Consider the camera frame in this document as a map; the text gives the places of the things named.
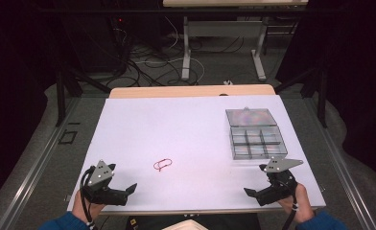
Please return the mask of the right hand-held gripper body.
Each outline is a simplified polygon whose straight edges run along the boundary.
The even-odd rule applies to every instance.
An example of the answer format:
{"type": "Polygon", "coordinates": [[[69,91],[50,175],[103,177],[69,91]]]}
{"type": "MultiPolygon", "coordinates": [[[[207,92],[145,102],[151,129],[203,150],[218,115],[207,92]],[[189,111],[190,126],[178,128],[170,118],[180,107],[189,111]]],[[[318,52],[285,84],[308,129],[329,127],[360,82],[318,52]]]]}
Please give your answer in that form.
{"type": "Polygon", "coordinates": [[[297,186],[295,177],[290,169],[302,165],[302,160],[273,157],[264,172],[270,186],[256,194],[260,206],[272,204],[275,201],[291,196],[297,186]]]}

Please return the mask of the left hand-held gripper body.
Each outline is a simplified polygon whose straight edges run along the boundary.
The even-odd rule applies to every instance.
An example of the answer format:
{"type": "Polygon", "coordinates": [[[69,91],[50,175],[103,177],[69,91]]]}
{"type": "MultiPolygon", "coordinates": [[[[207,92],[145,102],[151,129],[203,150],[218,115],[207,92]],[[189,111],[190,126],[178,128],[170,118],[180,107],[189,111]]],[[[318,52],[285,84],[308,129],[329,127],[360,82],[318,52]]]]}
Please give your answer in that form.
{"type": "Polygon", "coordinates": [[[91,166],[82,176],[81,192],[90,202],[104,205],[125,205],[128,201],[126,191],[113,190],[109,183],[114,175],[108,164],[100,160],[91,166]]]}

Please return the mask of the clear plastic compartment box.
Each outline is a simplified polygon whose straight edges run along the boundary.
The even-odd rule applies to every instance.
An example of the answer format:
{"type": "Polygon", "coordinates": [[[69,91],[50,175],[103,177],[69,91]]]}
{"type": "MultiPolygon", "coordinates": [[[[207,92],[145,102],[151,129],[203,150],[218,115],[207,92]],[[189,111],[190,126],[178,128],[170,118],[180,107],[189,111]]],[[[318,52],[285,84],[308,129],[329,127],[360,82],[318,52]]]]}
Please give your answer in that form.
{"type": "Polygon", "coordinates": [[[280,128],[267,108],[227,109],[234,160],[269,159],[288,154],[280,128]]]}

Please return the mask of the red rubber band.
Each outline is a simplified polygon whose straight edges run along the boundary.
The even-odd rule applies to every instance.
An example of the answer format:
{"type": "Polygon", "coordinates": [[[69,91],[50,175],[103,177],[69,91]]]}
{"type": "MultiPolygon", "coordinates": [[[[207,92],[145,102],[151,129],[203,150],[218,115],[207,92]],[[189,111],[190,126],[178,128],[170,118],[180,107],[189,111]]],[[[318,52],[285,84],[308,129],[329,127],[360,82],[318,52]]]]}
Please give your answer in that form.
{"type": "Polygon", "coordinates": [[[161,172],[164,168],[173,164],[173,160],[170,158],[161,159],[153,164],[153,168],[158,172],[161,172]]]}

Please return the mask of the person's right hand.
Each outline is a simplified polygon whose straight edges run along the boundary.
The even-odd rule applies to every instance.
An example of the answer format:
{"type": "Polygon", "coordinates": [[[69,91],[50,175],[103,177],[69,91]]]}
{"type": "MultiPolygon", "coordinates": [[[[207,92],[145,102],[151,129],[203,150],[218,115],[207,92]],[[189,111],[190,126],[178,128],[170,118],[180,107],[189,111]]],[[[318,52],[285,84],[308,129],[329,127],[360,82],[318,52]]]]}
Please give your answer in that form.
{"type": "Polygon", "coordinates": [[[293,210],[293,205],[297,204],[297,210],[294,214],[294,221],[296,223],[303,223],[315,216],[315,213],[310,204],[307,190],[305,186],[300,183],[298,183],[296,186],[295,197],[289,196],[280,199],[278,200],[278,203],[288,214],[293,210]]]}

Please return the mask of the person's left hand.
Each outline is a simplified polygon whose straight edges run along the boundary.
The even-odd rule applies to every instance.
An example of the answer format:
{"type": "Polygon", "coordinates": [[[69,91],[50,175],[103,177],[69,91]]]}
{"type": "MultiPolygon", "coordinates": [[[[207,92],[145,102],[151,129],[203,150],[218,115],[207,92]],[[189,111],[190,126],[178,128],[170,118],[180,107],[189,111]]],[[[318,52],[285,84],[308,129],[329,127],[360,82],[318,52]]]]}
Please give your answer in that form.
{"type": "Polygon", "coordinates": [[[84,223],[91,222],[106,206],[104,204],[90,203],[86,198],[82,197],[81,192],[77,191],[74,204],[72,208],[72,214],[82,220],[84,223]]]}

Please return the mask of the white flat object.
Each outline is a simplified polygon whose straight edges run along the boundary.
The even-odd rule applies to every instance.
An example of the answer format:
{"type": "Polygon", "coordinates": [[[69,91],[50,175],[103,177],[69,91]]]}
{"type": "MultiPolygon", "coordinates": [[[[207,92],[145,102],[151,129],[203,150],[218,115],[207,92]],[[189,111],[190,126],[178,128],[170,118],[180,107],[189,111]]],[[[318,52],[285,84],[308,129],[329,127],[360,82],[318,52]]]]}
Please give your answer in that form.
{"type": "Polygon", "coordinates": [[[162,230],[208,230],[208,229],[192,219],[187,219],[185,221],[163,228],[162,230]]]}

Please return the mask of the white table mat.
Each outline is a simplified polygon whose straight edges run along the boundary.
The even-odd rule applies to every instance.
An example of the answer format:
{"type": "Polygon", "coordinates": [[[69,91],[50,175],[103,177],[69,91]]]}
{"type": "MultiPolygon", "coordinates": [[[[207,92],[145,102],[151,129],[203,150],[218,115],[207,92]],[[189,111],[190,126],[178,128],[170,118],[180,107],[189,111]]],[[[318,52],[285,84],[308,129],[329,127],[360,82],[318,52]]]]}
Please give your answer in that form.
{"type": "Polygon", "coordinates": [[[263,162],[234,160],[229,140],[227,109],[267,108],[278,124],[288,156],[302,160],[293,168],[295,179],[308,190],[315,208],[325,201],[277,96],[216,96],[194,98],[108,99],[83,165],[100,160],[116,164],[109,184],[135,192],[124,206],[105,207],[110,215],[250,213],[262,211],[244,188],[268,187],[259,168],[263,162]],[[153,164],[170,158],[158,172],[153,164]]]}

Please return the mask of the black metal stand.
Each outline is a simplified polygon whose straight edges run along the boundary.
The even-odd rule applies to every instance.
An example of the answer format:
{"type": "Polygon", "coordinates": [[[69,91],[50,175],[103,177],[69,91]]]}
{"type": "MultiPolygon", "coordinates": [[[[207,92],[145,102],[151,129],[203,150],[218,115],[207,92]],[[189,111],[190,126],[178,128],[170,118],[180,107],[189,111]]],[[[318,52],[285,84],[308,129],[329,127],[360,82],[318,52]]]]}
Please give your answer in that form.
{"type": "Polygon", "coordinates": [[[93,87],[104,93],[110,93],[111,89],[96,80],[88,77],[85,73],[76,68],[62,63],[56,72],[57,81],[57,103],[58,103],[58,120],[56,126],[59,127],[66,117],[65,91],[72,97],[80,97],[83,93],[79,81],[85,81],[93,87]]]}
{"type": "Polygon", "coordinates": [[[292,78],[291,80],[281,83],[274,88],[279,94],[284,89],[296,84],[299,81],[305,81],[301,88],[300,94],[303,98],[312,98],[317,93],[317,118],[324,128],[326,124],[326,96],[327,96],[327,69],[324,67],[313,67],[302,74],[292,78]]]}

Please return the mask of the black computer tower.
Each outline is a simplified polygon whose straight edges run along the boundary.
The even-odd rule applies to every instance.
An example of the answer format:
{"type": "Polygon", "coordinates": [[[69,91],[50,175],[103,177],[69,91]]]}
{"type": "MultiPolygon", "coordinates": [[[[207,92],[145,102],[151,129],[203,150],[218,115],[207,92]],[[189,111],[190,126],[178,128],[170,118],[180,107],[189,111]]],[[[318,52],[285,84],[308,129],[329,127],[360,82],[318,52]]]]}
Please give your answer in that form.
{"type": "Polygon", "coordinates": [[[120,17],[110,17],[108,20],[110,37],[116,52],[118,67],[114,71],[115,77],[120,77],[128,69],[130,49],[133,37],[128,34],[128,24],[120,17]]]}

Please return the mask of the white desk with metal legs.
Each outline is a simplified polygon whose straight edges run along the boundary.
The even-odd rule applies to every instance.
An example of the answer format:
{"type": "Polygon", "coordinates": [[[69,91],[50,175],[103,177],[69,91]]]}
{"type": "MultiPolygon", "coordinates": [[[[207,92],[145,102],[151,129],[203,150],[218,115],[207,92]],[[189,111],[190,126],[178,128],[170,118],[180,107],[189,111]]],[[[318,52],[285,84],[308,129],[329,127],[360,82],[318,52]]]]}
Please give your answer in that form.
{"type": "MultiPolygon", "coordinates": [[[[291,7],[304,7],[309,0],[163,0],[167,8],[182,8],[183,10],[289,10],[291,7]]],[[[212,21],[192,20],[183,17],[184,57],[181,78],[188,80],[190,77],[191,37],[253,37],[257,39],[257,47],[251,51],[251,56],[259,81],[267,79],[262,61],[260,59],[264,40],[267,36],[269,25],[268,16],[259,16],[258,20],[242,20],[236,16],[235,20],[218,19],[212,21]]]]}

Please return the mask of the aluminium floor rail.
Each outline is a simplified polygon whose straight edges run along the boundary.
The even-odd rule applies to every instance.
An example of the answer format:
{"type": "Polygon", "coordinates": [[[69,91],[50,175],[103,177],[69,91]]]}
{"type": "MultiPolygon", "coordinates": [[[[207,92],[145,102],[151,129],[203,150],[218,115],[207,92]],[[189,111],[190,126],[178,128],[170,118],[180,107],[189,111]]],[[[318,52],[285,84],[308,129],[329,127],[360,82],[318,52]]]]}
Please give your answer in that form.
{"type": "Polygon", "coordinates": [[[329,157],[331,159],[332,165],[337,173],[337,176],[341,182],[341,185],[346,193],[346,196],[351,204],[355,216],[357,217],[363,230],[376,230],[376,222],[372,215],[367,209],[367,206],[363,200],[363,197],[356,186],[351,174],[347,169],[347,164],[345,163],[339,149],[337,148],[335,142],[330,136],[329,131],[321,124],[321,121],[317,117],[316,106],[313,99],[305,99],[304,103],[309,110],[309,113],[313,117],[313,120],[320,131],[323,139],[329,149],[329,157]]]}
{"type": "Polygon", "coordinates": [[[35,230],[63,214],[76,187],[85,156],[82,99],[72,99],[56,125],[57,109],[47,105],[23,155],[0,192],[0,230],[35,230]]]}

